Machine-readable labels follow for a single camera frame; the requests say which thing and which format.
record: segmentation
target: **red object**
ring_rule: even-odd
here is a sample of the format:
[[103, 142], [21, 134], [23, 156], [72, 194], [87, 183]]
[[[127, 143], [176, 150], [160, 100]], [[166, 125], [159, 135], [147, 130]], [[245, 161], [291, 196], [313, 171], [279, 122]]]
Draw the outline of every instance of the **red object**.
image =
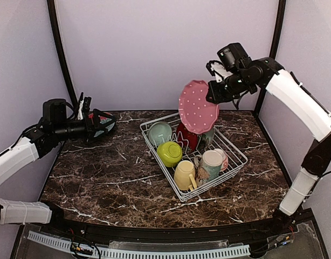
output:
[[[102, 117], [102, 116], [99, 116], [99, 117], [100, 117], [100, 120], [106, 120], [105, 117]], [[89, 118], [90, 118], [90, 119], [94, 118], [94, 114], [93, 114], [93, 113], [90, 113], [90, 114], [89, 114]]]
[[192, 153], [198, 145], [198, 135], [189, 132], [181, 122], [176, 129], [177, 143], [186, 153]]
[[178, 103], [182, 123], [188, 131], [202, 134], [212, 129], [219, 115], [219, 106], [206, 100], [209, 86], [193, 80], [183, 89]]

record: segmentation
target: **polka dot plate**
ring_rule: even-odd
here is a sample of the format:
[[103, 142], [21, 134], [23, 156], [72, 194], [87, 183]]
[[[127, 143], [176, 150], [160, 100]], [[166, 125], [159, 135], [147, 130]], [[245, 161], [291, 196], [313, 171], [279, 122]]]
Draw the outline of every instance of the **polka dot plate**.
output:
[[181, 122], [188, 131], [202, 134], [212, 129], [219, 115], [219, 106], [206, 100], [209, 86], [193, 80], [183, 89], [178, 103]]

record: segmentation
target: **white cable tray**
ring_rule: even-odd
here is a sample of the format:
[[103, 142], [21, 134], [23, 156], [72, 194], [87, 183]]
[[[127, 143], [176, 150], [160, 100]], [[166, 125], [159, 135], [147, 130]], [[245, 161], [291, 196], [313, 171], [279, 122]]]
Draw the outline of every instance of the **white cable tray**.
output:
[[[190, 198], [193, 198], [195, 196], [198, 196], [199, 194], [206, 192], [210, 188], [217, 186], [217, 185], [221, 184], [222, 182], [234, 177], [240, 171], [240, 169], [248, 162], [248, 158], [236, 146], [234, 146], [233, 143], [231, 143], [225, 136], [223, 136], [223, 134], [221, 134], [221, 132], [216, 127], [214, 127], [215, 136], [214, 136], [213, 141], [210, 144], [210, 146], [207, 147], [205, 150], [215, 149], [215, 148], [220, 148], [220, 149], [224, 150], [229, 158], [228, 168], [225, 171], [220, 172], [220, 174], [217, 178], [213, 179], [210, 182], [205, 183], [204, 185], [198, 187], [197, 189], [195, 189], [193, 191], [182, 191], [178, 188], [178, 186], [175, 184], [175, 181], [173, 179], [175, 167], [167, 168], [164, 165], [164, 163], [162, 162], [160, 157], [157, 155], [156, 145], [153, 145], [148, 139], [148, 133], [149, 133], [149, 130], [150, 130], [152, 124], [159, 122], [159, 121], [168, 123], [171, 126], [171, 128], [173, 129], [173, 134], [172, 134], [171, 138], [165, 139], [164, 142], [167, 142], [167, 141], [177, 142], [177, 139], [178, 139], [178, 137], [180, 137], [181, 132], [179, 133], [180, 134], [179, 136], [177, 136], [175, 132], [176, 132], [176, 128], [178, 127], [179, 123], [181, 122], [181, 119], [180, 119], [180, 116], [178, 115], [178, 113], [175, 113], [172, 115], [165, 116], [163, 118], [159, 118], [159, 119], [155, 119], [155, 120], [151, 120], [151, 121], [142, 123], [140, 125], [140, 129], [142, 131], [142, 135], [144, 136], [147, 146], [149, 147], [149, 149], [151, 150], [152, 154], [154, 155], [156, 161], [160, 165], [162, 171], [164, 172], [170, 185], [174, 189], [176, 195], [182, 202], [184, 202]], [[179, 142], [179, 145], [184, 150], [182, 160], [190, 160], [191, 162], [194, 163], [194, 157], [196, 155], [202, 154], [198, 150], [198, 146], [194, 152], [188, 154], [188, 152], [187, 152], [187, 150], [189, 150], [188, 144], [186, 146], [184, 146], [181, 142]]]
[[[44, 246], [70, 253], [71, 240], [59, 236], [50, 236], [46, 233], [39, 233], [29, 231], [28, 240], [42, 244]], [[92, 256], [85, 256], [87, 258], [99, 258], [96, 249], [81, 244], [80, 247], [93, 252]], [[101, 258], [113, 258], [113, 259], [219, 259], [219, 258], [236, 258], [241, 256], [250, 255], [250, 246], [236, 246], [230, 248], [220, 248], [214, 250], [202, 250], [202, 251], [189, 251], [189, 252], [147, 252], [147, 251], [128, 251], [111, 249], [108, 247], [97, 246], [100, 250]]]

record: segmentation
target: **black frame pole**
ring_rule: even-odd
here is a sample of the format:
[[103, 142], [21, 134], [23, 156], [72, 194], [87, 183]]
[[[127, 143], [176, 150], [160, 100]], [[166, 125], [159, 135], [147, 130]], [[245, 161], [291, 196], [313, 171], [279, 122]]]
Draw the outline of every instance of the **black frame pole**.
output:
[[[284, 20], [285, 4], [286, 4], [286, 0], [279, 0], [279, 2], [278, 2], [277, 17], [275, 20], [272, 45], [271, 45], [271, 50], [270, 50], [270, 55], [269, 55], [269, 57], [273, 58], [273, 59], [275, 59], [275, 57], [277, 55], [277, 50], [278, 50], [278, 45], [279, 45], [279, 41], [280, 41], [283, 20]], [[261, 107], [263, 106], [265, 95], [266, 95], [266, 90], [261, 89], [258, 100], [257, 100], [257, 104], [254, 108], [254, 113], [256, 116], [259, 116]]]
[[70, 96], [70, 100], [71, 100], [73, 107], [76, 107], [77, 103], [78, 103], [77, 96], [75, 95], [75, 91], [74, 91], [73, 84], [71, 81], [70, 72], [67, 67], [63, 43], [61, 42], [61, 35], [60, 35], [60, 31], [59, 31], [59, 24], [58, 24], [57, 12], [56, 12], [56, 6], [54, 3], [54, 0], [47, 0], [47, 5], [48, 5], [49, 18], [50, 18], [51, 26], [52, 26], [54, 42], [56, 45], [58, 58], [59, 58], [61, 70], [63, 72], [66, 88], [68, 91], [68, 95]]

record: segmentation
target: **pink cup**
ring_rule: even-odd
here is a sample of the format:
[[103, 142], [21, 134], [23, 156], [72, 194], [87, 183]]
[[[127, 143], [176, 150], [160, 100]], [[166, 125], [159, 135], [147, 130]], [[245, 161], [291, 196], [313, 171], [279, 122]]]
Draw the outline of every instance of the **pink cup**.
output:
[[214, 151], [218, 152], [222, 158], [223, 158], [223, 163], [222, 163], [222, 167], [220, 168], [221, 171], [224, 171], [228, 168], [228, 156], [226, 155], [226, 153], [221, 150], [220, 148], [215, 148]]

